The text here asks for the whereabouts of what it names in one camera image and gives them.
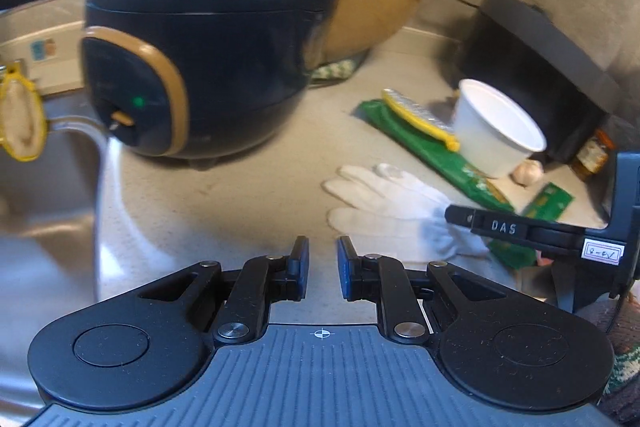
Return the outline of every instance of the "green packet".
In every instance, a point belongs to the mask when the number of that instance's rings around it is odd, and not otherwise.
[[[548,183],[520,215],[545,221],[556,221],[572,201],[574,201],[574,197],[566,190],[562,190],[553,183]],[[533,248],[521,247],[499,239],[492,239],[487,247],[498,261],[510,268],[520,269],[525,266],[533,266],[536,263],[536,251]]]
[[[358,110],[369,124],[412,152],[472,201],[491,210],[514,211],[505,195],[484,174],[460,154],[447,150],[444,143],[405,122],[382,100],[362,102]]]

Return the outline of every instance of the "patterned cloth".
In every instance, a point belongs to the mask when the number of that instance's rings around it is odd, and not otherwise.
[[[577,315],[604,331],[615,307],[615,301],[605,299]],[[623,425],[640,427],[640,304],[633,295],[624,302],[609,340],[616,362],[598,407]]]

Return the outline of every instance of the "sticker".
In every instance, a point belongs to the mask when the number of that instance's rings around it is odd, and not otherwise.
[[[58,47],[54,39],[33,41],[31,43],[31,58],[34,62],[53,58],[56,56],[57,51]]]
[[[598,263],[620,264],[622,254],[625,253],[624,245],[607,243],[597,239],[585,239],[582,245],[582,258],[598,261]]]

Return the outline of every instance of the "white glove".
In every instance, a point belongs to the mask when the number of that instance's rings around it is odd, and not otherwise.
[[[351,208],[330,210],[327,221],[351,237],[359,254],[380,253],[418,270],[426,269],[429,261],[449,261],[515,286],[513,274],[491,257],[479,236],[446,222],[444,211],[450,201],[436,188],[385,163],[374,172],[346,165],[338,174],[322,187]]]

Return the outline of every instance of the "ridged surface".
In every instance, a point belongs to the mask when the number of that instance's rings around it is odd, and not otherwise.
[[[315,335],[322,329],[330,333],[325,338]],[[167,402],[110,415],[52,405],[30,425],[591,427],[615,423],[591,406],[551,415],[494,409],[454,388],[427,351],[389,342],[373,326],[271,325],[255,343],[220,349],[202,377]]]

